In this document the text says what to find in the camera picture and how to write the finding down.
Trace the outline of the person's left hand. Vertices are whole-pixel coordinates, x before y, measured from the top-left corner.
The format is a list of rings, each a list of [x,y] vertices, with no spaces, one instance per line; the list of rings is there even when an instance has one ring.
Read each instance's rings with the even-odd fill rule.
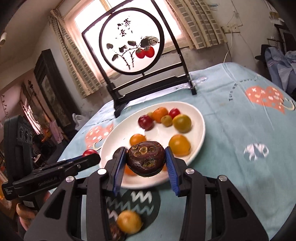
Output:
[[[31,210],[22,203],[18,203],[16,205],[16,212],[18,214],[18,219],[21,227],[25,231],[27,231],[29,229],[30,224],[35,219],[37,211]]]

